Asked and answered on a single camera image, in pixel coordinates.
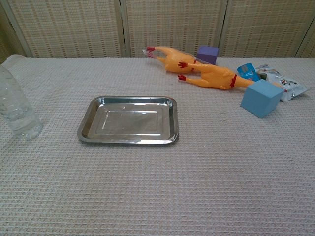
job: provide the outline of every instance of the blue package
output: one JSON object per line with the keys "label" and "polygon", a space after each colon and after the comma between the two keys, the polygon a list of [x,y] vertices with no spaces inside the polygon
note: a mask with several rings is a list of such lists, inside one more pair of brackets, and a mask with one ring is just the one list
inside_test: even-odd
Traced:
{"label": "blue package", "polygon": [[241,65],[240,67],[237,68],[238,73],[240,74],[241,77],[253,81],[258,81],[260,80],[260,77],[257,75],[255,68],[251,63],[247,63],[244,65]]}

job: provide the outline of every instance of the snack bag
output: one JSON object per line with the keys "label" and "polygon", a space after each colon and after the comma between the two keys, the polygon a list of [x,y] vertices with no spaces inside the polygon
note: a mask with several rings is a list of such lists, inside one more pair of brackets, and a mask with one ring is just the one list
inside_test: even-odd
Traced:
{"label": "snack bag", "polygon": [[267,64],[256,67],[255,70],[261,79],[281,85],[284,89],[281,101],[289,101],[310,89],[310,87],[306,87],[296,80],[281,75],[278,71]]}
{"label": "snack bag", "polygon": [[241,65],[240,67],[237,68],[237,71],[240,74],[240,76],[245,79],[253,80],[255,82],[260,80],[260,77],[257,75],[255,68],[251,63]]}

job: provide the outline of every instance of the blue foam block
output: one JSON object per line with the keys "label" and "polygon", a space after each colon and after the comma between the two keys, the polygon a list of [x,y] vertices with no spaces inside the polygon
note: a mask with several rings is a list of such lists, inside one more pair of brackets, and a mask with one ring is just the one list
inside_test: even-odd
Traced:
{"label": "blue foam block", "polygon": [[276,108],[283,93],[283,88],[268,81],[259,80],[247,87],[241,107],[263,118]]}

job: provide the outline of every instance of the tray rim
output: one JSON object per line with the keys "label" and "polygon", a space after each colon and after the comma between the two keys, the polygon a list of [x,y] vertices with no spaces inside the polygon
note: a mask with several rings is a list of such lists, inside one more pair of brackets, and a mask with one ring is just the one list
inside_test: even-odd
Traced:
{"label": "tray rim", "polygon": [[[93,104],[100,98],[128,98],[128,99],[137,99],[137,98],[144,98],[144,99],[157,99],[157,98],[166,98],[166,99],[169,99],[173,102],[173,121],[174,121],[174,135],[171,136],[169,139],[167,140],[151,140],[151,139],[146,139],[144,141],[141,141],[141,142],[130,142],[128,140],[114,140],[114,141],[100,141],[98,139],[88,139],[88,138],[85,138],[83,135],[82,135],[82,131],[83,131],[83,127],[85,125],[85,122],[87,121],[87,118],[89,117],[89,113],[91,112],[91,109],[92,109],[92,106]],[[88,109],[87,111],[85,112],[84,114],[84,117],[81,121],[81,124],[78,128],[78,131],[77,131],[77,136],[79,138],[79,140],[85,142],[85,143],[99,143],[99,144],[151,144],[151,145],[155,145],[155,144],[169,144],[169,143],[172,143],[176,140],[177,136],[178,136],[178,117],[177,117],[177,102],[171,98],[171,97],[168,97],[168,96],[99,96],[99,97],[96,97],[94,98],[89,106],[88,106]]]}

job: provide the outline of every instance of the plastic bag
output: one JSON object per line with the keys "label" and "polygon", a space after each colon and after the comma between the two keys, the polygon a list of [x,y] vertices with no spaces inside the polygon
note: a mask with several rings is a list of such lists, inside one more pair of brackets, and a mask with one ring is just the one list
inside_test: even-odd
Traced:
{"label": "plastic bag", "polygon": [[278,71],[267,64],[256,67],[255,70],[261,79],[281,85],[284,89],[281,101],[289,101],[310,89],[310,87],[306,87],[296,80],[281,75]]}

